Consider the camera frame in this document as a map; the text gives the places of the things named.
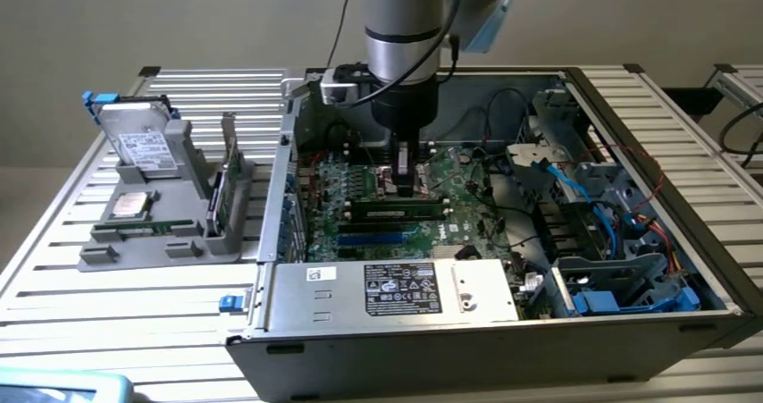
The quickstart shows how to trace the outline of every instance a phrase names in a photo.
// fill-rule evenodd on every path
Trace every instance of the circuit board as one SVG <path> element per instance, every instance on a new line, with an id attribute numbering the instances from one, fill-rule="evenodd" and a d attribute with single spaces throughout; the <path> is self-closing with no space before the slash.
<path id="1" fill-rule="evenodd" d="M 408 198 L 397 197 L 386 167 L 349 165 L 332 155 L 317 162 L 308 189 L 308 261 L 453 258 L 465 246 L 473 246 L 481 258 L 508 258 L 505 236 L 502 232 L 492 234 L 496 215 L 465 190 L 477 165 L 470 153 L 469 149 L 448 147 L 418 164 L 414 193 Z M 434 212 L 441 219 L 416 220 L 400 213 L 398 220 L 390 217 L 394 223 L 353 224 L 346 212 L 349 205 L 357 211 L 372 204 L 373 214 L 389 218 L 384 214 L 396 214 L 393 205 L 405 202 L 416 204 L 405 206 L 410 214 Z M 374 226 L 378 231 L 356 232 Z"/>

